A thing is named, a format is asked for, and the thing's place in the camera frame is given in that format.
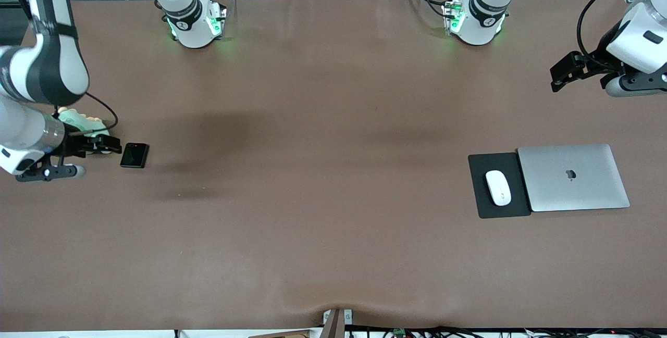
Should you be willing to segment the brown table cover mat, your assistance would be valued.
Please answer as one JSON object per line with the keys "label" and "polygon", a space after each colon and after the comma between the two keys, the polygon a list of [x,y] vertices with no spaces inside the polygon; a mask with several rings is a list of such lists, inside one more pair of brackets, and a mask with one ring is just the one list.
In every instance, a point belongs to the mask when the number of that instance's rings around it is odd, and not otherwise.
{"label": "brown table cover mat", "polygon": [[[667,94],[550,88],[588,0],[493,43],[417,0],[227,0],[191,50],[152,1],[73,1],[91,93],[144,169],[0,172],[0,332],[356,324],[667,328]],[[467,158],[610,144],[631,206],[481,219]]]}

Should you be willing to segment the green dinosaur plush toy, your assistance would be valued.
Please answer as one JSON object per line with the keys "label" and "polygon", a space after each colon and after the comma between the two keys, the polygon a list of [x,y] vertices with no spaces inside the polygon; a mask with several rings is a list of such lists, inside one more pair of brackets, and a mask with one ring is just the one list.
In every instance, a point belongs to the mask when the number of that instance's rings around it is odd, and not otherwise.
{"label": "green dinosaur plush toy", "polygon": [[[73,108],[67,108],[62,106],[57,110],[58,119],[69,125],[70,127],[76,128],[74,132],[83,131],[86,136],[95,136],[95,135],[107,135],[109,136],[109,130],[106,129],[105,123],[99,119],[90,117],[85,114],[77,112]],[[51,155],[59,157],[63,153],[63,148],[60,147],[54,150]]]}

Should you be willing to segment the white computer mouse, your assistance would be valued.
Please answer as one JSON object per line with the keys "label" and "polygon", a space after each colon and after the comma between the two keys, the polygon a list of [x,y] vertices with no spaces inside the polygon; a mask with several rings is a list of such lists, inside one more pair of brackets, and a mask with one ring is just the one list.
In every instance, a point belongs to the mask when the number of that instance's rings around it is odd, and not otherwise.
{"label": "white computer mouse", "polygon": [[505,207],[512,202],[511,189],[507,177],[500,170],[488,170],[485,181],[491,200],[497,207]]}

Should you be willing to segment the black mouse pad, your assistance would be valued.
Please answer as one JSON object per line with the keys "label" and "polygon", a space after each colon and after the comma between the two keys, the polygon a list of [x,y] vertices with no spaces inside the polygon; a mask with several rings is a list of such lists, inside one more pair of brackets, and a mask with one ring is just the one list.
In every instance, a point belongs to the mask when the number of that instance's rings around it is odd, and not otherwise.
{"label": "black mouse pad", "polygon": [[[532,214],[517,153],[469,155],[468,164],[479,217],[510,218],[527,217]],[[509,205],[497,207],[493,204],[485,181],[488,170],[500,170],[507,177],[512,194],[512,202]]]}

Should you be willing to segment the metal and wood bracket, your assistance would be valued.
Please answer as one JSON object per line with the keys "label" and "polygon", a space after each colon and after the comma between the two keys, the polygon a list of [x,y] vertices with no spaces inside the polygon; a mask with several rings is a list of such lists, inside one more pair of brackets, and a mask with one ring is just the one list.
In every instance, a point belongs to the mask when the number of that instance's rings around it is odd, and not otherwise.
{"label": "metal and wood bracket", "polygon": [[352,309],[330,309],[323,314],[324,326],[319,338],[353,338],[347,326],[353,323]]}

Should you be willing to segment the black flip phone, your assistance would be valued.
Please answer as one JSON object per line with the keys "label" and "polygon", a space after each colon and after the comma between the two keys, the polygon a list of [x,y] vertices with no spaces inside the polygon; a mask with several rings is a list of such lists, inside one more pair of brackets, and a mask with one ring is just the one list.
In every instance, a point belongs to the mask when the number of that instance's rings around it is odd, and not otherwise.
{"label": "black flip phone", "polygon": [[150,146],[145,143],[127,143],[123,149],[120,167],[126,169],[144,169]]}

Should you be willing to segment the silver closed laptop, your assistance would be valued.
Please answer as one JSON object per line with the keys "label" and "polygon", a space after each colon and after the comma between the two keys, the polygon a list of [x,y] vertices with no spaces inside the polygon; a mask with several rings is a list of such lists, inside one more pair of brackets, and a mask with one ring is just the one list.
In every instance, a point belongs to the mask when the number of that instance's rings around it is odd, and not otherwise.
{"label": "silver closed laptop", "polygon": [[609,144],[520,147],[517,154],[534,212],[631,205]]}

